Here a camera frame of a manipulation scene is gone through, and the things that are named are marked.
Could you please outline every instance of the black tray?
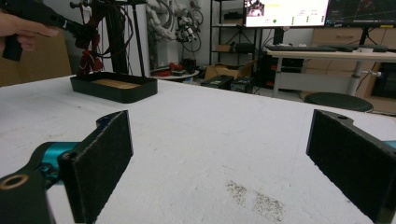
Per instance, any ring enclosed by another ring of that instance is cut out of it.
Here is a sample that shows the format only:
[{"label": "black tray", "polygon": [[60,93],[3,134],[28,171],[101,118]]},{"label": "black tray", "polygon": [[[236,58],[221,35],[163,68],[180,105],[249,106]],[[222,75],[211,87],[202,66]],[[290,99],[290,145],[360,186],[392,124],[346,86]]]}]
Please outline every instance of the black tray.
[{"label": "black tray", "polygon": [[157,79],[120,75],[110,72],[71,77],[70,81],[73,91],[123,104],[143,100],[158,92]]}]

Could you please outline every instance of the finger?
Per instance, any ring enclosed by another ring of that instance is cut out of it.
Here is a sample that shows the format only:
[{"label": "finger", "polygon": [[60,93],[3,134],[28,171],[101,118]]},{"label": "finger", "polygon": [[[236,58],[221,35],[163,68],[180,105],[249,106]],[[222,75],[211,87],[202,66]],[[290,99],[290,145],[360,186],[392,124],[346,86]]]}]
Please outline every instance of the finger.
[{"label": "finger", "polygon": [[15,17],[14,19],[16,20],[19,31],[30,31],[46,36],[56,36],[59,34],[59,30],[54,27],[49,27],[39,22],[28,21],[18,17]]},{"label": "finger", "polygon": [[3,51],[5,47],[5,39],[3,37],[0,37],[0,51]]},{"label": "finger", "polygon": [[16,33],[17,35],[24,35],[24,36],[35,36],[37,33],[32,31],[21,30]]},{"label": "finger", "polygon": [[30,36],[30,35],[18,35],[17,37],[18,42],[21,44],[29,44],[29,45],[34,45],[35,44],[35,36]]},{"label": "finger", "polygon": [[35,49],[35,45],[31,44],[21,44],[22,49],[27,50],[27,51],[32,51]]}]

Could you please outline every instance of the computer monitor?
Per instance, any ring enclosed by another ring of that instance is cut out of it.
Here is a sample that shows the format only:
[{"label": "computer monitor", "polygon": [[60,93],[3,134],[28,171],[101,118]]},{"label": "computer monitor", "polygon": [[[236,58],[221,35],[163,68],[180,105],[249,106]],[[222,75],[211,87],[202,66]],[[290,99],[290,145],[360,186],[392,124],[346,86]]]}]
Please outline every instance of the computer monitor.
[{"label": "computer monitor", "polygon": [[393,28],[395,13],[396,0],[331,0],[325,25]]},{"label": "computer monitor", "polygon": [[246,27],[324,26],[329,0],[244,0]]}]

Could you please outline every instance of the white table surface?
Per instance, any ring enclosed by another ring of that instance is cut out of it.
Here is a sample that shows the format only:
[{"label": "white table surface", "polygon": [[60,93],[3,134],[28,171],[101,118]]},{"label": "white table surface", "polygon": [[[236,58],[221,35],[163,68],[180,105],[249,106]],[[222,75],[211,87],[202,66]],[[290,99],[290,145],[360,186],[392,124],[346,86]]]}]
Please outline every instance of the white table surface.
[{"label": "white table surface", "polygon": [[[0,176],[127,109],[134,156],[97,223],[372,223],[306,156],[314,108],[161,80],[128,105],[73,92],[68,77],[3,87]],[[327,109],[396,139],[393,119]],[[48,195],[57,223],[73,223],[64,187]]]},{"label": "white table surface", "polygon": [[329,59],[350,60],[360,62],[395,63],[396,53],[393,52],[317,52],[317,51],[272,51],[267,50],[269,55],[282,58],[299,59]]}]

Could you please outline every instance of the round stool seat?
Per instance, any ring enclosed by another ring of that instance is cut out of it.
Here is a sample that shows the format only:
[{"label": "round stool seat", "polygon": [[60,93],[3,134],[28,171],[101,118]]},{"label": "round stool seat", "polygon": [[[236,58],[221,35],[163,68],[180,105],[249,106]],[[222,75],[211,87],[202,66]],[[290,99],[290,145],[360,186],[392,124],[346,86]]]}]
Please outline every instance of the round stool seat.
[{"label": "round stool seat", "polygon": [[326,105],[360,112],[370,112],[374,109],[372,104],[359,97],[335,92],[312,93],[305,96],[304,100],[313,105]]}]

